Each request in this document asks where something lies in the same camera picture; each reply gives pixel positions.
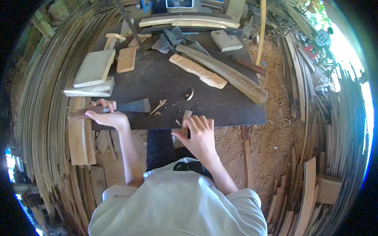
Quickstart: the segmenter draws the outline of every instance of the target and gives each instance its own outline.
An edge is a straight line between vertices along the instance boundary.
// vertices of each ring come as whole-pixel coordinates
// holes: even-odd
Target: dark workbench top
[[[120,28],[121,25],[117,24],[102,32],[94,51],[104,48],[106,33],[119,32]],[[227,55],[234,55],[250,61],[245,47],[221,53],[213,42],[210,32],[193,34],[189,37],[198,41],[215,59],[231,66],[258,83],[257,76],[253,71],[231,62],[226,57]],[[157,39],[158,35],[153,35],[143,45],[153,44]],[[127,47],[130,40],[128,39],[121,44],[117,43],[115,46],[117,53],[120,48]],[[135,70],[118,74],[116,62],[111,66],[108,75],[114,76],[115,86],[112,96],[106,99],[117,101],[117,104],[124,104],[148,97],[152,110],[159,104],[159,100],[167,99],[166,104],[158,109],[161,112],[160,116],[147,113],[128,114],[132,129],[180,128],[175,121],[182,122],[185,110],[192,110],[193,115],[205,115],[207,118],[213,118],[215,126],[266,123],[263,105],[255,104],[229,83],[223,89],[206,85],[194,74],[170,63],[168,59],[172,55],[173,52],[171,51],[168,54],[162,54],[157,50],[147,51],[147,54],[138,51],[135,59]],[[186,101],[185,95],[191,93],[191,88],[194,89],[194,96],[192,100]],[[107,128],[93,123],[94,130]]]

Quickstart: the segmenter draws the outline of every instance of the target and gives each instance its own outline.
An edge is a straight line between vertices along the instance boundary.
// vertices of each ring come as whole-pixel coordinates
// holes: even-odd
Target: dark pants
[[[171,130],[148,130],[147,171],[171,164],[184,157],[195,158],[186,147],[174,148]]]

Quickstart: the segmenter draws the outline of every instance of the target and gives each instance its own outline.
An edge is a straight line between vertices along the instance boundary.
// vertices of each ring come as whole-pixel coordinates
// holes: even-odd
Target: red object
[[[305,51],[307,52],[307,55],[310,57],[311,60],[313,60],[320,52],[317,45],[314,43],[311,43],[310,45],[305,47]]]

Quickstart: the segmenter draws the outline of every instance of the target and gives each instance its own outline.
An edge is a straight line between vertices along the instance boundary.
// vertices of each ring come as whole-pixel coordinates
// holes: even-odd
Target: tool handle
[[[90,106],[90,107],[87,107],[87,108],[84,108],[84,109],[80,109],[80,110],[75,110],[75,111],[70,111],[68,113],[68,119],[69,120],[82,120],[82,119],[90,119],[86,114],[85,112],[88,111],[88,110],[91,110],[91,111],[95,111],[99,114],[104,114],[104,113],[108,113],[109,112],[109,108],[108,107],[102,107],[102,106]]]
[[[268,71],[262,68],[261,66],[256,65],[255,63],[249,62],[247,60],[244,60],[240,57],[235,57],[235,56],[228,56],[228,58],[236,63],[239,63],[245,67],[248,67],[249,69],[253,70],[256,73],[259,73],[262,76],[267,76]]]

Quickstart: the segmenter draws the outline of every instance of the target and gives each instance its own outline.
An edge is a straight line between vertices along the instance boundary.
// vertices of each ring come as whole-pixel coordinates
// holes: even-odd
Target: white t-shirt
[[[320,29],[318,35],[315,37],[315,43],[319,46],[325,46],[331,42],[331,37],[327,31]]]
[[[267,235],[257,193],[243,189],[225,196],[206,176],[173,171],[177,162],[146,172],[140,188],[108,188],[89,235]]]

